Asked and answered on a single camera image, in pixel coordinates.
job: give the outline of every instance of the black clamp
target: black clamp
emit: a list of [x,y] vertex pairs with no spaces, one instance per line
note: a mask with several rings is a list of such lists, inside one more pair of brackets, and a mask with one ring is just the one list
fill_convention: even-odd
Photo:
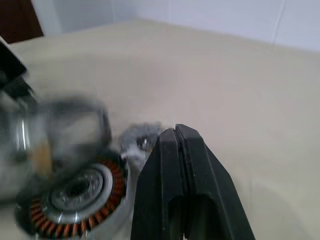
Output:
[[254,240],[233,181],[200,134],[165,130],[137,182],[131,240]]

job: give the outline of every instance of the beige countertop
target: beige countertop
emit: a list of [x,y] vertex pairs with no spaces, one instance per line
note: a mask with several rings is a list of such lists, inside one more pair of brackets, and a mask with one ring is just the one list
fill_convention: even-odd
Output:
[[[256,239],[319,238],[320,54],[145,20],[13,50],[40,96],[103,100],[115,134],[153,121],[197,129]],[[16,228],[0,231],[17,239]]]

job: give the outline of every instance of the dark wooden door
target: dark wooden door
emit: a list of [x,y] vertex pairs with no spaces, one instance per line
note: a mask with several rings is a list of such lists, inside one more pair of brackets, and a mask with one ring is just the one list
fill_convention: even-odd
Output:
[[0,0],[0,36],[7,43],[43,35],[31,0]]

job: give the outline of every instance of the white tile wall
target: white tile wall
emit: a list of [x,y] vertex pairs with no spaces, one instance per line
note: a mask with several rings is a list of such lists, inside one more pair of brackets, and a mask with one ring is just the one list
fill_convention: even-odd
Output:
[[320,0],[52,1],[64,33],[142,17],[320,51]]

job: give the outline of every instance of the copper coil winding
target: copper coil winding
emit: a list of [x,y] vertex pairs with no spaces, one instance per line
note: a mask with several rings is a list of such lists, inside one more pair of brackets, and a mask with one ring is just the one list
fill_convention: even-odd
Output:
[[98,158],[97,161],[105,165],[112,173],[113,186],[107,202],[95,214],[83,219],[81,222],[58,224],[47,219],[41,208],[41,200],[39,198],[34,199],[30,207],[30,216],[34,230],[40,237],[56,239],[81,236],[86,231],[91,231],[94,227],[102,223],[117,208],[125,189],[124,172],[120,166],[110,158],[107,160]]

